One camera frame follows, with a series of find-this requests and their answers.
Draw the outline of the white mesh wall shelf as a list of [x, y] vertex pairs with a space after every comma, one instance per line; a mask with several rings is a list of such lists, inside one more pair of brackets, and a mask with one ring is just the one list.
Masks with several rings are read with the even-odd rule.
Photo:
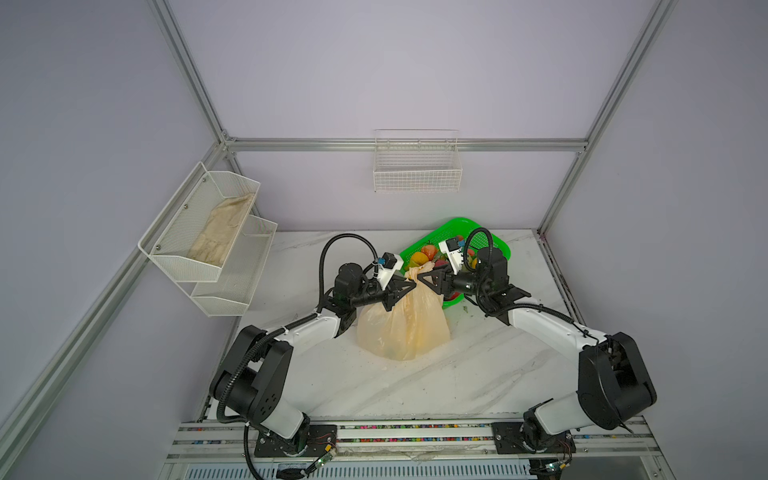
[[[256, 180], [198, 163], [141, 237], [139, 251], [176, 283], [217, 281], [259, 189]], [[220, 253], [205, 261], [202, 238], [213, 235], [212, 213], [221, 206], [232, 206], [236, 221], [219, 235]]]

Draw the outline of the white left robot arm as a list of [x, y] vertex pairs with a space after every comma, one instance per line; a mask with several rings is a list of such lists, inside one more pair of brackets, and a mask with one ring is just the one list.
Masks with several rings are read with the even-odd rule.
[[[327, 255], [331, 246], [344, 239], [363, 243], [372, 261], [366, 266], [341, 265], [327, 289]], [[403, 265], [400, 255], [378, 254], [359, 234], [342, 233], [328, 240], [319, 257], [318, 301], [312, 313], [273, 331], [248, 326], [237, 334], [209, 387], [209, 395], [216, 401], [216, 420], [255, 428], [283, 441], [293, 452], [304, 449], [311, 420], [283, 400], [293, 356], [344, 334], [362, 307], [392, 310], [416, 288], [415, 281], [400, 274]]]

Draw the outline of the lower white mesh shelf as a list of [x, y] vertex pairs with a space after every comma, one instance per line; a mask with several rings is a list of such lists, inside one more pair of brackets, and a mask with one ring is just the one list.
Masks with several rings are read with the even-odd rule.
[[249, 215], [214, 283], [198, 283], [193, 302], [208, 317], [244, 315], [262, 276], [278, 224]]

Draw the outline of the yellow fake orange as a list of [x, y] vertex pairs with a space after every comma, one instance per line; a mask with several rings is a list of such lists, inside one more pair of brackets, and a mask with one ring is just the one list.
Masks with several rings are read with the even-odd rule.
[[409, 267], [420, 267], [430, 261], [430, 258], [421, 251], [414, 252], [409, 260]]

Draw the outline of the cream banana print plastic bag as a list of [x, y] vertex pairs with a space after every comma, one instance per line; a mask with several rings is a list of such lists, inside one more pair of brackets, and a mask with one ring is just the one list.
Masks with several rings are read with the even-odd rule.
[[434, 269], [433, 262], [413, 267], [406, 278], [417, 286], [391, 311], [381, 304], [362, 309], [357, 321], [357, 344], [364, 350], [390, 360], [407, 361], [425, 355], [451, 340], [443, 312], [443, 296], [418, 280], [417, 275]]

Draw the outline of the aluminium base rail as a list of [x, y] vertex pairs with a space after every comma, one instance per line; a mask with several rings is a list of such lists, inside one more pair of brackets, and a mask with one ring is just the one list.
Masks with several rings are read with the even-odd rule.
[[313, 450], [300, 456], [246, 457], [266, 439], [239, 424], [182, 425], [160, 471], [162, 479], [264, 479], [308, 466], [331, 444], [332, 458], [313, 479], [672, 479], [674, 473], [646, 421], [627, 429], [584, 427], [553, 452], [514, 453], [492, 419], [332, 421]]

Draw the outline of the fake peach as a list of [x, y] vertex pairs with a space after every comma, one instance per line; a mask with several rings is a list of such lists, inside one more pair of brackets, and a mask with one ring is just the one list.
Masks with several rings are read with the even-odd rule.
[[433, 244], [426, 244], [424, 245], [420, 251], [430, 260], [432, 261], [434, 257], [437, 255], [438, 249]]

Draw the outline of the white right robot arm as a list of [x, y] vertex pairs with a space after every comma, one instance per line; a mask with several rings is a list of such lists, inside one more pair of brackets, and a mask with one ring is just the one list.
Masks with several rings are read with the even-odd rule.
[[509, 279], [507, 259], [489, 230], [438, 244], [446, 264], [419, 275], [433, 292], [459, 293], [482, 313], [522, 330], [557, 351], [576, 367], [577, 388], [559, 399], [540, 402], [524, 413], [518, 445], [542, 453], [564, 434], [588, 426], [623, 427], [657, 401], [657, 393], [636, 341], [619, 332], [606, 334], [553, 308], [534, 303], [529, 292]]

